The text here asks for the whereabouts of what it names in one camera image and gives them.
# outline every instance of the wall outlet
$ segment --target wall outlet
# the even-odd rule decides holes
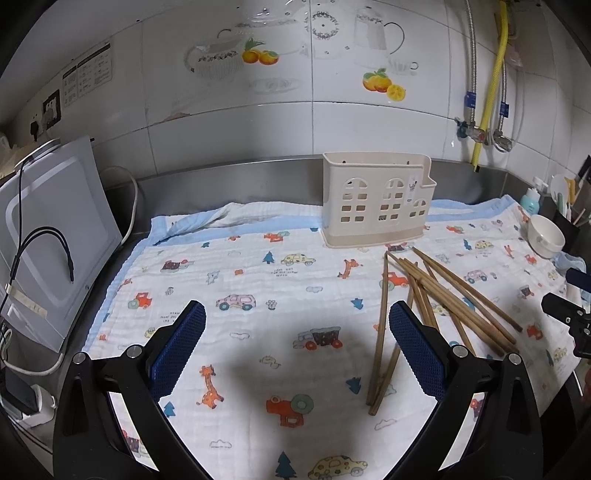
[[[43,127],[51,128],[61,120],[60,91],[53,92],[45,102],[43,102]]]

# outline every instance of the blue rubber gripper pad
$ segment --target blue rubber gripper pad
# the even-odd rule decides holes
[[[152,363],[150,395],[155,402],[173,392],[189,357],[205,331],[205,320],[205,308],[199,302],[195,302]]]
[[[401,303],[390,308],[390,330],[425,394],[441,401],[446,392],[445,368],[423,335],[418,318]]]

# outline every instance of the white bottle cap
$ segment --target white bottle cap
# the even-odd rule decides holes
[[[525,195],[534,202],[540,201],[540,192],[538,192],[536,189],[527,189],[527,193]]]

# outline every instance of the cartoon giraffe print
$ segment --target cartoon giraffe print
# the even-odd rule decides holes
[[[351,260],[345,260],[345,271],[343,273],[339,273],[338,277],[342,278],[343,280],[349,278],[351,275],[351,269],[355,267],[362,267],[363,265],[359,265],[357,260],[352,258]]]
[[[201,376],[205,379],[205,386],[207,387],[207,392],[203,396],[201,403],[197,402],[197,405],[207,405],[209,408],[214,409],[217,407],[215,404],[216,400],[223,401],[223,397],[217,393],[216,387],[212,384],[212,376],[215,376],[215,372],[213,371],[213,366],[209,365],[206,367],[203,365],[201,370],[199,371]]]

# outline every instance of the power cord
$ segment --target power cord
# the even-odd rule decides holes
[[[129,175],[129,178],[131,179],[131,183],[134,184],[134,204],[131,207],[131,219],[129,220],[129,228],[127,229],[127,233],[123,236],[123,240],[121,240],[121,245],[123,245],[127,241],[127,239],[129,238],[129,236],[131,235],[131,231],[134,228],[135,212],[138,209],[138,183],[135,180],[134,176],[131,174],[131,172],[129,170],[127,170],[127,168],[120,167],[118,165],[114,165],[112,167],[104,168],[103,170],[101,170],[99,172],[99,175],[101,175],[102,173],[104,173],[106,171],[111,171],[111,170],[122,170],[122,171],[124,171],[127,175]]]
[[[24,240],[22,239],[22,171],[24,169],[25,163],[27,163],[28,160],[30,160],[30,158],[22,161],[21,167],[20,167],[19,173],[18,173],[18,248],[17,248],[17,253],[14,256],[14,260],[12,261],[12,266],[10,269],[10,275],[9,275],[9,280],[8,280],[8,284],[7,284],[7,288],[6,288],[6,293],[4,295],[4,299],[2,300],[2,304],[0,304],[0,314],[2,313],[2,309],[4,308],[4,306],[6,305],[6,302],[8,300],[10,287],[12,287],[12,283],[14,282],[14,280],[17,276],[18,266],[20,264],[22,254],[24,253],[26,248],[31,244],[31,242],[33,240],[39,238],[40,236],[52,235],[52,236],[55,236],[60,241],[64,251],[66,252],[68,271],[70,274],[70,281],[72,283],[74,282],[74,262],[72,260],[71,254],[70,254],[70,248],[68,247],[66,237],[59,229],[52,227],[52,226],[38,227],[38,228],[35,228],[33,231],[31,231],[25,237]],[[17,373],[20,373],[23,375],[29,375],[31,377],[46,377],[48,375],[51,375],[53,372],[55,372],[59,368],[61,363],[63,362],[64,353],[62,352],[62,353],[60,353],[60,356],[58,357],[56,363],[51,368],[49,368],[47,370],[43,370],[41,372],[32,372],[32,371],[17,367],[16,365],[10,364],[8,362],[8,347],[9,347],[11,340],[12,340],[12,329],[6,327],[6,320],[4,320],[4,318],[2,319],[2,323],[0,323],[0,333],[2,335],[0,337],[0,360],[4,363],[4,365],[6,365],[6,367],[10,368],[11,370],[13,370]]]

